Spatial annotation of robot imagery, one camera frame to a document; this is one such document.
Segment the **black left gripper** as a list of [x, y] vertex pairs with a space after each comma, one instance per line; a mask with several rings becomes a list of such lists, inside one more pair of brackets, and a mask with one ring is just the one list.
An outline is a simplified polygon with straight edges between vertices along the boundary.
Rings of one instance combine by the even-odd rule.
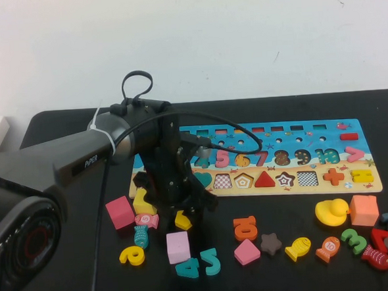
[[193, 174], [191, 158], [199, 153], [210, 155], [211, 141], [181, 132], [177, 115], [156, 116], [135, 128], [133, 136], [133, 152], [139, 154], [145, 169], [133, 182], [146, 189], [145, 200], [164, 213], [166, 232], [177, 229], [179, 210], [186, 212], [192, 226], [199, 226], [204, 210], [215, 210], [218, 200]]

